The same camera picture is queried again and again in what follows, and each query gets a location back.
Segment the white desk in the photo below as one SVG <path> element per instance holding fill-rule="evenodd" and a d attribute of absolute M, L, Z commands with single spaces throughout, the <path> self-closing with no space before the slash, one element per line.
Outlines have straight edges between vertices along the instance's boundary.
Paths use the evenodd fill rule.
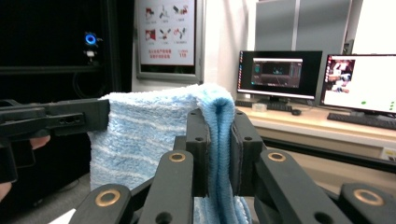
<path fill-rule="evenodd" d="M 268 138 L 377 159 L 383 147 L 396 148 L 396 131 L 328 120 L 327 109 L 292 106 L 303 113 L 293 116 L 283 111 L 253 112 L 251 108 L 237 108 L 247 114 L 259 135 Z M 289 154 L 319 185 L 336 193 L 343 183 L 362 182 L 396 195 L 396 175 L 299 153 Z"/>

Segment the computer monitor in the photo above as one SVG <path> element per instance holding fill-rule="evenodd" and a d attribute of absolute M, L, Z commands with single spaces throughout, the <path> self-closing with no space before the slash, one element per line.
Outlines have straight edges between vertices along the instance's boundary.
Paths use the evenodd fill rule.
<path fill-rule="evenodd" d="M 287 102 L 289 98 L 313 101 L 321 55 L 320 50 L 241 50 L 237 92 L 266 96 L 268 99 L 261 99 L 265 103 Z"/>
<path fill-rule="evenodd" d="M 320 104 L 396 114 L 396 54 L 328 55 Z"/>

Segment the floor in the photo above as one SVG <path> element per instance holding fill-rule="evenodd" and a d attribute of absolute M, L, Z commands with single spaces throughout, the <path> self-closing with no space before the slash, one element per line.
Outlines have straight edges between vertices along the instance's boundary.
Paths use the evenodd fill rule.
<path fill-rule="evenodd" d="M 17 214 L 2 223 L 43 224 L 63 215 L 72 208 L 76 208 L 90 192 L 90 175 L 67 185 L 58 192 L 44 198 L 35 207 Z"/>

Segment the black cabinet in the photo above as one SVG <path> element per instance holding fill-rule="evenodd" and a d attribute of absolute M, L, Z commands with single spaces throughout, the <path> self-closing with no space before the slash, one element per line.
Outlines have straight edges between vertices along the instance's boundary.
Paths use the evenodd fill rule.
<path fill-rule="evenodd" d="M 0 1 L 0 99 L 44 104 L 131 91 L 133 17 L 134 1 Z M 87 34 L 97 38 L 94 47 Z M 19 169 L 0 214 L 31 206 L 90 169 L 85 133 L 52 136 L 34 153 L 35 165 Z"/>

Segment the light blue towel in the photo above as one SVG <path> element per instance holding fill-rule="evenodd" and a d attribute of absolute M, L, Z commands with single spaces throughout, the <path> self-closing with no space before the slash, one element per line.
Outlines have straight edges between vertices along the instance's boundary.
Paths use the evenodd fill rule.
<path fill-rule="evenodd" d="M 92 143 L 91 188 L 108 183 L 130 189 L 155 175 L 175 137 L 186 134 L 187 115 L 200 108 L 210 128 L 209 195 L 195 198 L 194 223 L 251 223 L 243 198 L 234 197 L 229 180 L 230 127 L 234 104 L 215 84 L 165 91 L 110 93 L 105 132 L 89 133 Z"/>

